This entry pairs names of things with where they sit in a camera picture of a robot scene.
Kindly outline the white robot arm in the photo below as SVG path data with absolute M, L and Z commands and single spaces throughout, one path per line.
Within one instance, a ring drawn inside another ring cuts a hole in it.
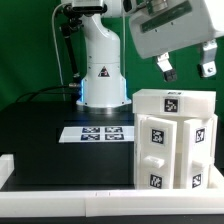
M 129 104 L 126 80 L 120 73 L 120 39 L 102 25 L 102 18 L 129 18 L 141 58 L 154 57 L 164 79 L 176 79 L 168 61 L 174 50 L 199 44 L 201 75 L 216 74 L 216 39 L 224 36 L 224 0 L 61 0 L 71 29 L 82 28 L 87 74 L 81 81 L 84 108 L 112 109 Z

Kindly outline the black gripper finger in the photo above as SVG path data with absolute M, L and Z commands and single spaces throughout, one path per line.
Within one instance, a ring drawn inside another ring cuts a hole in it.
M 160 68 L 165 82 L 174 82 L 177 80 L 175 69 L 169 62 L 169 53 L 165 52 L 155 57 L 156 64 Z
M 203 78 L 214 76 L 217 72 L 215 57 L 217 52 L 217 42 L 215 39 L 201 44 L 200 73 Z

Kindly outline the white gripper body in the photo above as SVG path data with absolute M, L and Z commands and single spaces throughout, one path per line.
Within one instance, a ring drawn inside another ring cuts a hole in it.
M 152 13 L 135 12 L 129 26 L 141 58 L 150 58 L 224 36 L 224 0 L 166 0 Z

